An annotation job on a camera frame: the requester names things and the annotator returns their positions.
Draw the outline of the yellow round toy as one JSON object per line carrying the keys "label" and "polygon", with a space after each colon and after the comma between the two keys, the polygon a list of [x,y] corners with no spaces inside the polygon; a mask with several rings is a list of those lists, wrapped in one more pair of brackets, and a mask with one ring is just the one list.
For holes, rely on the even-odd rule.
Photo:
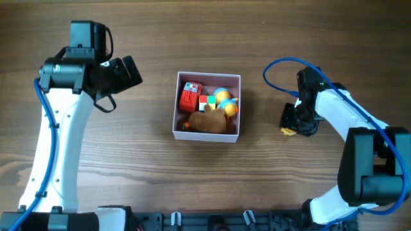
{"label": "yellow round toy", "polygon": [[291,130],[289,128],[281,128],[281,131],[287,136],[293,136],[293,135],[297,134],[296,131]]}

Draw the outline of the red toy fire truck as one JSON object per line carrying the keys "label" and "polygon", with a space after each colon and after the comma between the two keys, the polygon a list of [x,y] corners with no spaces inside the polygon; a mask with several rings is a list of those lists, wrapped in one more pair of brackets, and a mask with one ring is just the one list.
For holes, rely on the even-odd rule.
{"label": "red toy fire truck", "polygon": [[186,82],[179,101],[179,109],[185,112],[194,112],[198,98],[202,91],[202,85],[197,82]]}

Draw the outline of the yellow duck toy blue hat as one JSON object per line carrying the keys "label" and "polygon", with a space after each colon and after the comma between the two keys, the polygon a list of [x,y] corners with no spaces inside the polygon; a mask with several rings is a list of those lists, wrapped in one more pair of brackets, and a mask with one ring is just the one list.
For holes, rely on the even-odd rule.
{"label": "yellow duck toy blue hat", "polygon": [[216,105],[225,111],[227,122],[232,116],[235,116],[240,108],[238,106],[238,98],[233,98],[231,93],[226,88],[218,88],[214,91],[213,96],[216,98]]}

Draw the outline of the brown toy with orange top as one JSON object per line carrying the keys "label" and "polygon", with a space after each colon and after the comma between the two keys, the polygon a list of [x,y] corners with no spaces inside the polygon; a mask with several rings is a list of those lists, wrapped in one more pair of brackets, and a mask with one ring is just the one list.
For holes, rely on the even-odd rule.
{"label": "brown toy with orange top", "polygon": [[193,112],[190,115],[182,129],[202,133],[227,133],[225,110],[212,109],[209,104],[206,104],[203,112]]}

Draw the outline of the colourful puzzle cube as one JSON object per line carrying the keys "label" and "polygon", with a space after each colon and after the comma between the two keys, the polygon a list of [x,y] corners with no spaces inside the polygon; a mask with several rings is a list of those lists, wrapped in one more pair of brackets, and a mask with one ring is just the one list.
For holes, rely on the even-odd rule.
{"label": "colourful puzzle cube", "polygon": [[210,95],[200,95],[198,99],[198,110],[203,112],[204,107],[206,105],[209,105],[212,110],[216,108],[216,97],[215,96],[210,96]]}

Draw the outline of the white box pink interior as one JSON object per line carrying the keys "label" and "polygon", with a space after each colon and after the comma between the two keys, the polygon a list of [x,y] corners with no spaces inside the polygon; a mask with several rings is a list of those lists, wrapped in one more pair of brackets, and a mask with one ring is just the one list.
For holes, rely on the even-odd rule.
{"label": "white box pink interior", "polygon": [[[226,88],[234,98],[238,98],[239,112],[230,118],[226,134],[191,132],[182,129],[183,124],[188,122],[189,113],[179,110],[179,101],[184,85],[189,81],[201,84],[202,94],[210,95],[217,88],[223,87]],[[239,74],[178,72],[172,129],[176,140],[235,143],[240,134],[240,121],[241,76]]]}

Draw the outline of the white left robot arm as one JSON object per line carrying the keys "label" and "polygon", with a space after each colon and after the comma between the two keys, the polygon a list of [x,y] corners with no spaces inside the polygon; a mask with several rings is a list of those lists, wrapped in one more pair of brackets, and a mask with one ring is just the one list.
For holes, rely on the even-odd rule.
{"label": "white left robot arm", "polygon": [[34,86],[42,120],[30,180],[1,230],[137,230],[129,206],[78,211],[77,175],[83,134],[97,101],[142,83],[131,56],[111,61],[48,58]]}

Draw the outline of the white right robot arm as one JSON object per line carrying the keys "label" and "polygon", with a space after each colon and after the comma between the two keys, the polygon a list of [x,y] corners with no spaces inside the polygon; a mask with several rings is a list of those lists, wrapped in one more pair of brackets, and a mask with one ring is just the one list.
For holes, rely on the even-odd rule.
{"label": "white right robot arm", "polygon": [[280,126],[316,134],[326,120],[343,138],[337,184],[308,202],[310,223],[329,228],[366,212],[384,216],[410,196],[410,132],[375,119],[341,84],[298,84],[298,100],[286,104]]}

